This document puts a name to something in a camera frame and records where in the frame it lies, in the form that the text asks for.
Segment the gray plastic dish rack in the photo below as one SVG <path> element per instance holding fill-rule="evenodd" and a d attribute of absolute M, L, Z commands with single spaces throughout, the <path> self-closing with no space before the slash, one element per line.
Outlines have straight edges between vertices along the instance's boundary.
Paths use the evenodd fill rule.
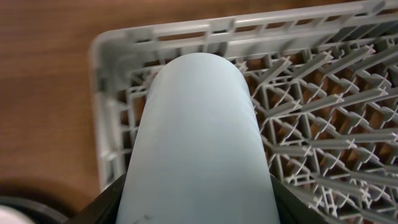
<path fill-rule="evenodd" d="M 127 170 L 153 77 L 208 52 L 242 71 L 270 171 L 300 200 L 330 223 L 398 223 L 397 11 L 396 0 L 360 1 L 97 36 L 100 187 Z"/>

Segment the dish rack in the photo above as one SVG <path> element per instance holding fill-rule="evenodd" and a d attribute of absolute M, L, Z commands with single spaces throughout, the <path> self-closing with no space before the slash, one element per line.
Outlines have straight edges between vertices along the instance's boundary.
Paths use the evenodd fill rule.
<path fill-rule="evenodd" d="M 302 202 L 330 223 L 398 223 L 397 44 L 395 0 L 100 34 L 90 49 L 100 187 L 127 170 L 153 77 L 208 52 L 244 75 L 270 172 Z"/>

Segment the white bottle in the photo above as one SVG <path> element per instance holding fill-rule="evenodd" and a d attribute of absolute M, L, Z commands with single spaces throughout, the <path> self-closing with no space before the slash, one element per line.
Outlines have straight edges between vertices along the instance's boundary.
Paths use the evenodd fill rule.
<path fill-rule="evenodd" d="M 188 54 L 156 76 L 116 223 L 279 223 L 248 86 L 231 62 Z"/>

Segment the wood grain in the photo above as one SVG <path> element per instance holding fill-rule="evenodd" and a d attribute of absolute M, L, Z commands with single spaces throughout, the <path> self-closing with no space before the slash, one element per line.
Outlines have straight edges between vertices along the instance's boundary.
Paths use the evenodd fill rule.
<path fill-rule="evenodd" d="M 0 194 L 77 212 L 99 193 L 88 48 L 104 31 L 344 0 L 14 0 L 0 4 Z"/>

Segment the dark object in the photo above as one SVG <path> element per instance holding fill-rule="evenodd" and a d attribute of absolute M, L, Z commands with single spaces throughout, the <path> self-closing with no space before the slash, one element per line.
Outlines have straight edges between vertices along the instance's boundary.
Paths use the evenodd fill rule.
<path fill-rule="evenodd" d="M 66 222 L 66 224 L 115 223 L 125 179 L 126 174 L 123 174 L 102 192 L 94 202 L 89 204 L 76 217 Z M 281 224 L 327 223 L 319 214 L 309 209 L 287 190 L 275 177 L 271 176 L 271 180 Z"/>
<path fill-rule="evenodd" d="M 64 214 L 33 200 L 18 197 L 0 197 L 0 205 L 14 208 L 37 224 L 62 224 L 68 220 Z"/>

